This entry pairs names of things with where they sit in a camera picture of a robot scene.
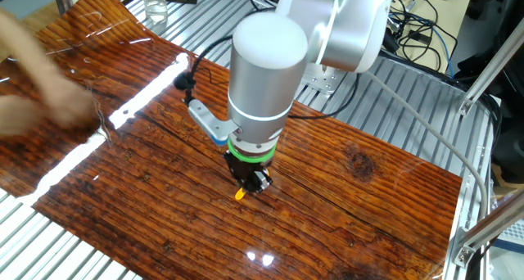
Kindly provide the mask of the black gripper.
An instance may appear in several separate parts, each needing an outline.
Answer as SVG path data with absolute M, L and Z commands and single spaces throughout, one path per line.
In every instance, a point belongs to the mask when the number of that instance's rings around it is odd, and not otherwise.
M 263 162 L 250 163 L 240 160 L 230 151 L 226 151 L 223 157 L 231 175 L 240 187 L 234 195 L 236 201 L 240 201 L 247 193 L 258 194 L 263 192 L 273 183 L 269 176 L 272 158 Z

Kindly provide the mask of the blurred bare human hand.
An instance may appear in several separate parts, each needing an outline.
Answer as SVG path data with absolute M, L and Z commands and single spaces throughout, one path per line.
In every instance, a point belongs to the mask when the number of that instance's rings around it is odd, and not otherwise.
M 1 47 L 19 61 L 42 97 L 42 102 L 37 103 L 15 95 L 2 96 L 2 137 L 22 135 L 44 118 L 63 129 L 87 129 L 99 124 L 92 94 L 67 79 L 40 42 L 5 10 L 1 10 Z

